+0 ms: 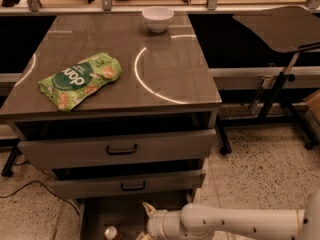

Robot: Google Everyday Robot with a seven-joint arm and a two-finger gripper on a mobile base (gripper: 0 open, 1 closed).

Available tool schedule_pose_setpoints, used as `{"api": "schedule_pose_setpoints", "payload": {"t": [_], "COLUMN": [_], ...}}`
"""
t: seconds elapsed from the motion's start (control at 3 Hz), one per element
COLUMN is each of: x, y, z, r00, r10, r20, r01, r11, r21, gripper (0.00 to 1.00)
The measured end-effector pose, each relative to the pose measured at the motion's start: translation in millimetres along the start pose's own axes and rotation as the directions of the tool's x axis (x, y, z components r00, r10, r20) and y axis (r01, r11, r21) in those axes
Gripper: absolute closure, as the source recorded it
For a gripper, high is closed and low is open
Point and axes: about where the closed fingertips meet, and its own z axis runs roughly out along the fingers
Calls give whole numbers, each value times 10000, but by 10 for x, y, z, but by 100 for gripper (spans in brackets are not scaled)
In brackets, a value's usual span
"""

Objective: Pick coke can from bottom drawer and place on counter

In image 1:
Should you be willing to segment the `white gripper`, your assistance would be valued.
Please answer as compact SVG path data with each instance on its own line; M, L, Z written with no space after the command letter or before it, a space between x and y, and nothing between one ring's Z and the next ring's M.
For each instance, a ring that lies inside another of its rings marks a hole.
M156 210L148 202L142 203L147 216L147 231L140 232L135 240L179 240L184 235L180 211Z

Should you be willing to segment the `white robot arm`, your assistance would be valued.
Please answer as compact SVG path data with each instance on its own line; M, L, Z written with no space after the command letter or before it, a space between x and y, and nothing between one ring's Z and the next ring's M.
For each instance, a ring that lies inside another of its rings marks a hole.
M156 210L143 202L148 221L136 240L212 240L224 231L255 240L320 240L320 190L304 210L222 209L189 203Z

